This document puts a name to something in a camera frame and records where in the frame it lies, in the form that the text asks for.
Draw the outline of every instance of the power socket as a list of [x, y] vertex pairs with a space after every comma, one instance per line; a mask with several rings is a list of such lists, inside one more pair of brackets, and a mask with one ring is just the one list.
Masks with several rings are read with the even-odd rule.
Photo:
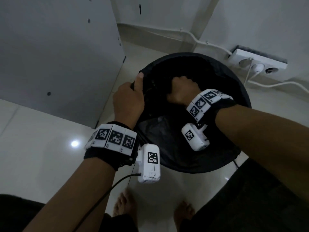
[[287, 63], [283, 63], [271, 58], [267, 58], [258, 54], [254, 54], [242, 49], [236, 49], [234, 53], [227, 59], [227, 61], [236, 66], [237, 68], [242, 68], [244, 70], [249, 70], [250, 61], [249, 58], [253, 58], [252, 65], [262, 63], [264, 64], [264, 70], [261, 73], [266, 75], [274, 74], [285, 70], [288, 66]]

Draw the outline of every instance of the floor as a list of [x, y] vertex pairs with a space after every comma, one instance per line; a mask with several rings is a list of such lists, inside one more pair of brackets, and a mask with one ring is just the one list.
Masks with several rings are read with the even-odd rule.
[[[127, 58], [101, 122], [114, 118], [112, 95], [118, 86], [132, 82], [139, 70], [166, 55], [126, 42], [123, 45]], [[309, 127], [309, 103], [274, 89], [249, 87], [247, 90], [254, 109]], [[81, 163], [83, 146], [92, 132], [89, 127], [0, 100], [0, 193], [46, 203]], [[241, 165], [246, 158], [241, 153], [236, 162]], [[133, 167], [120, 168], [114, 182], [137, 171]], [[132, 177], [116, 186], [110, 194], [106, 212], [112, 213], [119, 193], [129, 185], [138, 202], [141, 232], [176, 231], [172, 220], [176, 205], [186, 199], [198, 210], [224, 186], [235, 170], [233, 163], [205, 174], [184, 174], [162, 166], [157, 183], [140, 184]]]

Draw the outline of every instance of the person's left arm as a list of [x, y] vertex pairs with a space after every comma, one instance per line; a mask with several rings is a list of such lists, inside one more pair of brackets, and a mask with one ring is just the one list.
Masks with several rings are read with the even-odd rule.
[[[127, 82], [114, 94], [115, 121], [131, 129], [144, 110], [143, 74], [137, 75], [134, 90]], [[83, 160], [68, 181], [28, 224], [24, 232], [71, 232], [89, 209], [112, 186], [115, 170], [99, 158]], [[78, 231], [98, 231], [108, 197], [88, 216]]]

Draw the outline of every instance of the bare foot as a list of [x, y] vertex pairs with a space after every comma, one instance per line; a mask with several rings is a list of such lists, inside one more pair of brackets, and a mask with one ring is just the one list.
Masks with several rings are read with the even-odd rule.
[[133, 198], [132, 193], [125, 189], [123, 193], [121, 193], [117, 199], [117, 202], [114, 206], [113, 217], [128, 214], [132, 217], [134, 224], [137, 226], [137, 203]]
[[179, 232], [180, 224], [183, 219], [191, 220], [194, 215], [195, 215], [195, 210], [192, 207], [192, 205], [186, 203], [185, 201], [182, 201], [178, 205], [176, 210], [174, 211], [174, 222], [175, 222], [177, 231]]

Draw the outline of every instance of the black trash bag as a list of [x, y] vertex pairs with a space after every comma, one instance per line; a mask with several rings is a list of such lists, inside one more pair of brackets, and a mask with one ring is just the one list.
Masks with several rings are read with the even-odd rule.
[[166, 99], [172, 79], [186, 76], [202, 91], [217, 89], [232, 96], [236, 103], [251, 107], [243, 84], [228, 67], [202, 54], [175, 53], [157, 59], [141, 72], [145, 109], [135, 131], [141, 144], [152, 143], [160, 148], [162, 165], [185, 173], [205, 173], [225, 166], [240, 154], [241, 150], [211, 123], [203, 132], [210, 145], [199, 152], [192, 150], [181, 129], [195, 120], [184, 106], [170, 104]]

